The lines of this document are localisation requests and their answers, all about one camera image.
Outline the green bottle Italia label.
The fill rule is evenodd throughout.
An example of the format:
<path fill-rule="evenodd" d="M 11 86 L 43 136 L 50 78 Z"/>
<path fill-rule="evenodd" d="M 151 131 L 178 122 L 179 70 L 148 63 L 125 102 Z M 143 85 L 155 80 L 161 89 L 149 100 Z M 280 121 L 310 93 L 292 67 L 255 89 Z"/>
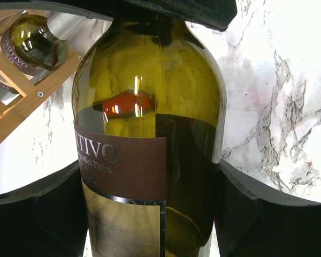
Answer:
<path fill-rule="evenodd" d="M 72 88 L 93 256 L 208 256 L 226 90 L 185 22 L 125 5 Z"/>

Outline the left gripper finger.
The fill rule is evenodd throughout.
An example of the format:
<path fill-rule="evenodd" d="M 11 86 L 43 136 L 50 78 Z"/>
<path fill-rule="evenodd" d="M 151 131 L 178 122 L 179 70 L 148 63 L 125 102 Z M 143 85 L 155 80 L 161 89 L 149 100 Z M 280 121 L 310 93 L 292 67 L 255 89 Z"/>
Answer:
<path fill-rule="evenodd" d="M 78 162 L 0 195 L 0 256 L 82 256 L 87 230 Z"/>
<path fill-rule="evenodd" d="M 212 169 L 221 256 L 321 256 L 321 203 L 276 190 L 224 160 Z"/>

